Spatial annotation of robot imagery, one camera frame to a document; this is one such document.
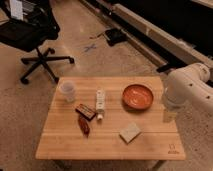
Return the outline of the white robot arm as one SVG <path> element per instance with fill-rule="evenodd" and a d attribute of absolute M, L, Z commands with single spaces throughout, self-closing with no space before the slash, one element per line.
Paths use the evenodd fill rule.
<path fill-rule="evenodd" d="M 163 122 L 173 121 L 177 115 L 176 111 L 186 101 L 213 113 L 213 88 L 207 84 L 209 79 L 210 68 L 202 63 L 171 71 L 162 94 L 162 103 L 165 106 Z"/>

